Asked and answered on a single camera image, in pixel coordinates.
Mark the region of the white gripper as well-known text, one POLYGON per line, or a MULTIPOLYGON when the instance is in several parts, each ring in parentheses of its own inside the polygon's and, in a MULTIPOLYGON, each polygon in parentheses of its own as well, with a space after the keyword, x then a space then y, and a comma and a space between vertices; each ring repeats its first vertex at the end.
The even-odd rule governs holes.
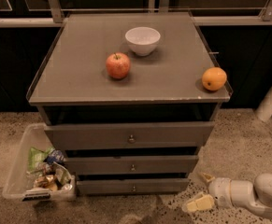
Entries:
POLYGON ((205 211, 212 209, 215 204, 222 208, 231 208, 233 206, 231 201, 230 178, 215 178, 214 175, 204 172, 201 172, 200 176, 206 184, 210 183, 208 186, 210 195, 199 192, 182 205, 181 210, 183 212, 194 213, 197 211, 205 211))

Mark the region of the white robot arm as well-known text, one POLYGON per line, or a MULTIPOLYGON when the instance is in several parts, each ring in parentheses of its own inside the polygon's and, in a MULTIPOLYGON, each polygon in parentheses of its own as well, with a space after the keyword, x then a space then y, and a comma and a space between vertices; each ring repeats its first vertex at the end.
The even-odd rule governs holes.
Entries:
POLYGON ((272 174, 257 175, 253 182, 233 180, 201 174, 208 185, 208 194, 199 192, 185 202, 181 210, 185 213, 220 208, 240 207, 257 217, 272 219, 272 174))

